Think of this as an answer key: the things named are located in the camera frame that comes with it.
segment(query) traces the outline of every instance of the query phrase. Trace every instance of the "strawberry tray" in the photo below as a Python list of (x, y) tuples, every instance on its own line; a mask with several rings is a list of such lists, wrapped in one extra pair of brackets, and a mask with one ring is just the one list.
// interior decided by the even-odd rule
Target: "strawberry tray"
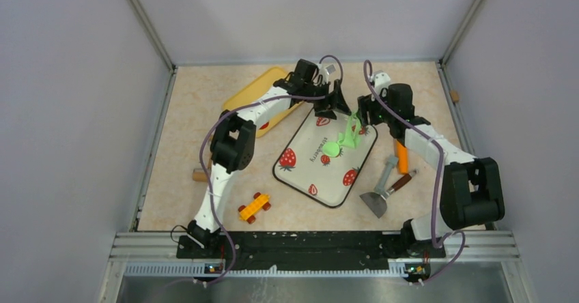
[(342, 205), (378, 137), (376, 129), (368, 126), (360, 130), (355, 149), (342, 147), (335, 158), (324, 155), (322, 146), (337, 141), (347, 122), (347, 115), (338, 113), (331, 120), (316, 117), (312, 109), (276, 160), (274, 177), (322, 205)]

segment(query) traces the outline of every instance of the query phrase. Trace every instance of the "light green object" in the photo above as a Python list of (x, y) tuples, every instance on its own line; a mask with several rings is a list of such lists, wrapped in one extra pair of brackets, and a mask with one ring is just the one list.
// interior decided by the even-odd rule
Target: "light green object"
[(362, 124), (356, 117), (356, 113), (352, 113), (352, 115), (348, 117), (345, 132), (338, 134), (338, 141), (326, 142), (324, 146), (322, 146), (322, 152), (331, 158), (335, 158), (340, 154), (342, 146), (356, 148), (360, 143), (360, 129), (362, 129)]

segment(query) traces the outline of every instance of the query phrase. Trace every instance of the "gray floor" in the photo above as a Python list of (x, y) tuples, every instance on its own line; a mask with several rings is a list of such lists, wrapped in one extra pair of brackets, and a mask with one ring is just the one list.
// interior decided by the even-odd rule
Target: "gray floor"
[(184, 280), (159, 291), (175, 279), (125, 277), (118, 303), (511, 302), (499, 263), (453, 265), (424, 287), (400, 278), (230, 278), (208, 289)]

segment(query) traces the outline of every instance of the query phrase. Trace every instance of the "black cable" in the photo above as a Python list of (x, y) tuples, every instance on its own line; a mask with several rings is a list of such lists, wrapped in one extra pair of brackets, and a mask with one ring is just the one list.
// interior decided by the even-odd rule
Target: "black cable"
[(179, 241), (177, 241), (177, 240), (175, 240), (175, 238), (173, 238), (173, 232), (175, 231), (175, 229), (177, 229), (177, 227), (183, 228), (183, 230), (185, 230), (185, 232), (187, 232), (187, 228), (185, 228), (185, 226), (182, 226), (182, 225), (176, 225), (171, 229), (171, 232), (169, 233), (169, 235), (171, 236), (171, 240), (174, 241), (175, 243), (179, 244)]

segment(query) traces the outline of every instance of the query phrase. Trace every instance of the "gray handle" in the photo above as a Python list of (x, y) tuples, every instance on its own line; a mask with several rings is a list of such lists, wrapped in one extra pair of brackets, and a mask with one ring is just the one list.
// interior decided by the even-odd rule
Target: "gray handle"
[(376, 187), (374, 187), (374, 192), (381, 194), (382, 196), (387, 196), (384, 187), (386, 186), (386, 181), (388, 180), (388, 177), (390, 177), (392, 169), (394, 169), (397, 163), (398, 158), (396, 156), (390, 156), (388, 158), (386, 161), (386, 166), (384, 167), (382, 175), (380, 176), (380, 180), (378, 180)]

